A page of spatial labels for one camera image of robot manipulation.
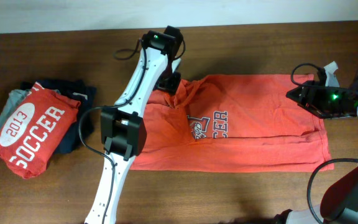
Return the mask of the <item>orange McKinney Boyd soccer t-shirt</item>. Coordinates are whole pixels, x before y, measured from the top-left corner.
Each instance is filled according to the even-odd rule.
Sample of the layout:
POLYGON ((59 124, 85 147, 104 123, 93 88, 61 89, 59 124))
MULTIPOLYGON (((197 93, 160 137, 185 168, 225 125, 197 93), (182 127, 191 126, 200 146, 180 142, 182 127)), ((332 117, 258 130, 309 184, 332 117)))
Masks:
POLYGON ((311 172, 330 160, 323 120, 286 97, 288 75, 209 75, 152 92, 134 170, 311 172))

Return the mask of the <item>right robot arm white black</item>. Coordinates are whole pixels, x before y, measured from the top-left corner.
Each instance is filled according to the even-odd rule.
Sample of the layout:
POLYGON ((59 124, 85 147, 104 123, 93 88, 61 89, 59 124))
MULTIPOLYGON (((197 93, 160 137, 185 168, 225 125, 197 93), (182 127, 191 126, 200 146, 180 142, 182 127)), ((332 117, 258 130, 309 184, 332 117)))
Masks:
MULTIPOLYGON (((296 88, 287 92, 287 98, 321 119, 358 118, 358 70, 351 85, 341 88, 334 74, 335 62, 315 69, 318 80, 297 83, 296 88)), ((273 222, 358 224, 358 158, 331 159, 319 165, 309 178, 306 199, 308 209, 284 211, 276 215, 273 222), (357 166, 327 189, 316 209, 311 202, 314 178, 321 169, 339 162, 357 166)))

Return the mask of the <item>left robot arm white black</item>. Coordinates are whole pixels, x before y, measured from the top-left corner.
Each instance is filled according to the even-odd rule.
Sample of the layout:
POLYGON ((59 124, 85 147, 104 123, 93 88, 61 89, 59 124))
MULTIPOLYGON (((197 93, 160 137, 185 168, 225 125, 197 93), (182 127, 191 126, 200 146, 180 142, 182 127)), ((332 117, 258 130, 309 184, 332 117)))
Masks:
POLYGON ((123 94, 114 105, 98 108, 104 164, 86 224, 116 222, 127 173, 146 142, 143 117, 150 95, 154 90, 174 95, 181 82, 176 71, 185 52, 180 29, 167 26, 162 33, 150 30, 138 40, 135 50, 139 61, 123 94))

